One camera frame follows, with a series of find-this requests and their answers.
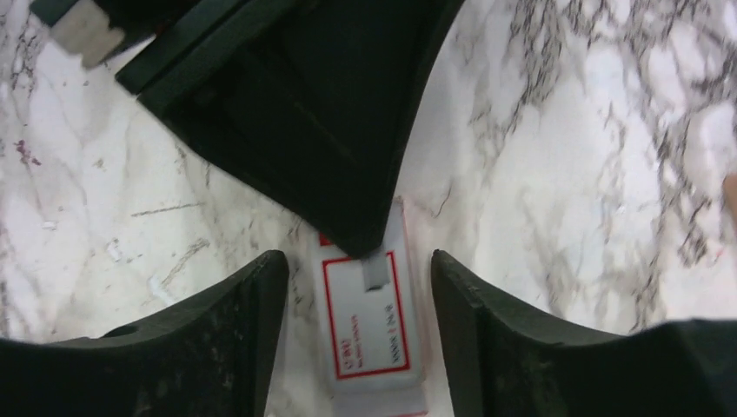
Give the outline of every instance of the red rectangle outline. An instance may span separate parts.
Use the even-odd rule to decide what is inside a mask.
[[[406,371],[411,368],[410,366],[411,361],[409,358],[409,349],[407,347],[407,330],[404,327],[404,309],[402,308],[402,292],[399,289],[399,280],[397,279],[396,259],[395,259],[394,250],[387,251],[387,256],[391,260],[391,265],[392,265],[392,275],[394,279],[396,306],[397,306],[397,309],[399,310],[399,326],[400,326],[400,331],[402,332],[402,348],[404,350],[404,358],[406,360],[405,360],[404,365],[400,367],[385,367],[381,369],[374,369],[372,371],[357,372],[355,374],[341,374],[340,362],[338,360],[338,343],[335,337],[335,319],[333,318],[333,303],[330,298],[330,282],[328,278],[328,266],[332,264],[336,264],[336,263],[341,263],[341,262],[355,261],[355,259],[349,256],[346,256],[344,258],[326,259],[325,261],[322,261],[322,277],[325,280],[325,296],[328,301],[328,319],[330,321],[330,336],[332,337],[332,341],[333,341],[333,360],[335,361],[335,377],[338,380],[347,380],[350,378],[360,378],[363,376],[393,374],[393,373],[397,373],[401,371]]]

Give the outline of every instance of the black funnel-shaped object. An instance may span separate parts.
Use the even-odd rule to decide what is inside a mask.
[[[74,1],[37,0],[34,12],[53,26]],[[95,3],[138,34],[117,50],[169,19],[116,78],[190,148],[349,255],[379,247],[462,0],[155,0],[146,19],[140,0]]]

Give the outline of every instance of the red stain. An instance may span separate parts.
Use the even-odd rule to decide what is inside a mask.
[[[23,165],[28,166],[28,162],[38,166],[41,165],[41,161],[37,160],[33,155],[30,154],[30,151],[26,149],[25,140],[21,140],[13,144],[16,145],[16,152],[21,154],[20,161]]]

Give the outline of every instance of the marble table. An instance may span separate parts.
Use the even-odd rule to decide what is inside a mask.
[[[468,0],[396,189],[428,324],[431,415],[452,415],[428,285],[445,248],[591,328],[737,316],[737,2]],[[326,416],[309,225],[193,155],[0,0],[0,335],[99,336],[269,248],[289,305],[267,415]]]

